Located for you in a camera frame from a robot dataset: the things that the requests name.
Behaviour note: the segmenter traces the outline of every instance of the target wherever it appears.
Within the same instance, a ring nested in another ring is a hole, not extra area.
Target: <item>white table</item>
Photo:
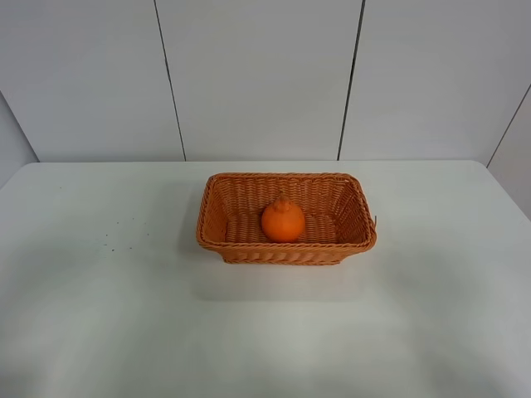
[[[377,245],[224,264],[195,226],[228,171],[351,173]],[[33,164],[0,191],[0,396],[527,398],[530,265],[478,163]]]

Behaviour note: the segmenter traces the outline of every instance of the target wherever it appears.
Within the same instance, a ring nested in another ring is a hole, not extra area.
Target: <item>rectangular basket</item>
[[[261,231],[261,213],[280,190],[305,215],[295,243],[272,243]],[[205,187],[196,236],[227,263],[334,265],[376,243],[362,188],[341,173],[216,174]]]

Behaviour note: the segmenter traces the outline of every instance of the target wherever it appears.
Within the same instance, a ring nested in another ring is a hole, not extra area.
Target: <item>tabletop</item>
[[[217,172],[347,172],[378,242],[228,265]],[[531,222],[467,161],[38,163],[0,190],[0,396],[529,397]]]

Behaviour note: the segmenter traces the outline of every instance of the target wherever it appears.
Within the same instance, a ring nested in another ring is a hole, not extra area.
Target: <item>white wall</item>
[[[342,159],[486,164],[531,77],[529,0],[367,0]]]
[[[489,171],[531,219],[531,95],[527,94]]]
[[[158,0],[187,159],[335,159],[361,0]]]
[[[35,161],[30,145],[0,93],[0,187],[20,167]]]
[[[0,90],[43,162],[182,160],[152,0],[5,0]]]

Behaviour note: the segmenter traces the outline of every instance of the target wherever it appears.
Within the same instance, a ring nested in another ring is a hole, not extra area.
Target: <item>wicker basket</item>
[[[271,243],[261,213],[284,191],[305,214],[295,243]],[[376,243],[359,182],[348,174],[223,173],[208,179],[197,242],[227,263],[334,265]]]

